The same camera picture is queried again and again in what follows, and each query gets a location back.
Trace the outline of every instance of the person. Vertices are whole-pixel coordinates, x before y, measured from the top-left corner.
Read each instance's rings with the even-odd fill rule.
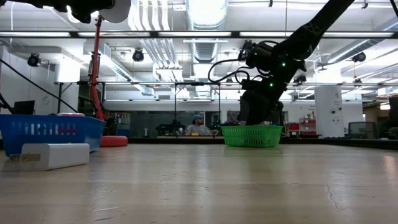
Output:
[[[185,135],[190,136],[192,133],[198,133],[200,136],[210,135],[209,129],[203,125],[203,116],[196,114],[192,117],[192,125],[187,127]]]

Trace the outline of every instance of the table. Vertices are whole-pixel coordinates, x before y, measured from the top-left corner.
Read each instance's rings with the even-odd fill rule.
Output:
[[[159,139],[224,139],[224,136],[157,136]]]
[[[398,152],[131,144],[86,166],[14,171],[0,155],[3,223],[397,223]]]

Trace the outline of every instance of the red base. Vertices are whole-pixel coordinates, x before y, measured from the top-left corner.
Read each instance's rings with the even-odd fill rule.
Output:
[[[101,147],[127,146],[128,140],[125,136],[102,136]]]

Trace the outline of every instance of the black cable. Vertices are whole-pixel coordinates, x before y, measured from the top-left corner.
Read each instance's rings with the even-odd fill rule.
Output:
[[[240,71],[240,69],[244,69],[244,68],[251,69],[250,67],[239,67],[235,72],[233,72],[235,74],[236,82],[239,83],[240,85],[242,85],[242,83],[238,80],[238,76],[237,76],[238,73],[245,73],[246,79],[250,80],[250,74],[247,71]]]
[[[262,76],[268,76],[268,73],[264,73],[263,71],[260,70],[260,68],[257,68],[257,71],[260,73]]]
[[[7,67],[9,67],[13,72],[15,72],[17,75],[19,75],[20,77],[22,77],[23,79],[25,79],[26,81],[30,82],[33,86],[36,86],[37,88],[39,88],[40,90],[44,91],[45,93],[49,94],[50,96],[58,99],[59,101],[61,101],[63,104],[65,104],[67,107],[69,107],[73,112],[78,113],[77,110],[75,110],[72,106],[70,106],[67,102],[63,101],[62,99],[60,99],[59,97],[55,96],[54,94],[50,93],[49,91],[43,89],[42,87],[40,87],[38,84],[32,82],[30,79],[26,78],[23,74],[21,74],[20,72],[18,72],[15,68],[13,68],[11,65],[9,65],[7,62],[5,62],[3,59],[0,58],[0,62],[5,64]]]
[[[263,41],[260,41],[260,42],[259,42],[259,44],[261,44],[261,43],[279,44],[278,42],[273,41],[273,40],[263,40]]]
[[[14,114],[14,109],[7,103],[6,99],[2,97],[2,94],[0,93],[0,101],[3,103],[3,106],[10,111],[11,114]]]
[[[390,2],[391,2],[391,5],[392,5],[392,8],[393,8],[394,12],[396,13],[396,16],[398,17],[398,8],[397,8],[397,5],[396,5],[396,2],[394,0],[390,0]]]
[[[211,73],[211,71],[214,69],[215,66],[217,66],[217,65],[219,65],[219,64],[221,64],[221,63],[225,63],[225,62],[238,62],[238,61],[240,61],[240,60],[245,60],[245,59],[246,59],[246,58],[241,58],[241,59],[228,59],[228,60],[222,60],[222,61],[216,62],[216,63],[214,63],[214,65],[212,65],[211,68],[209,69],[209,72],[208,72],[208,74],[207,74],[207,78],[208,78],[209,81],[212,82],[212,83],[221,82],[221,81],[223,81],[223,80],[225,80],[225,79],[227,79],[227,78],[229,78],[229,77],[235,75],[235,73],[234,73],[234,72],[233,72],[233,73],[230,73],[229,75],[226,75],[226,76],[224,76],[223,78],[220,78],[219,80],[212,80],[212,79],[210,78],[210,73]]]
[[[253,81],[255,78],[265,78],[264,76],[262,76],[262,75],[256,75],[254,78],[252,78],[251,80]]]

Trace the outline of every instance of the red pole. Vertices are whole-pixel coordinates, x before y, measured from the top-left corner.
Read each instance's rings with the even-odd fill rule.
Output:
[[[100,47],[100,29],[101,29],[102,20],[103,20],[102,16],[99,15],[97,18],[97,23],[95,24],[96,32],[95,32],[94,58],[93,58],[93,69],[92,69],[93,72],[90,77],[91,92],[93,94],[95,106],[97,107],[96,116],[100,120],[104,120],[104,116],[102,114],[100,99],[98,98],[97,95],[96,85],[97,85],[97,73],[98,73],[98,48]]]

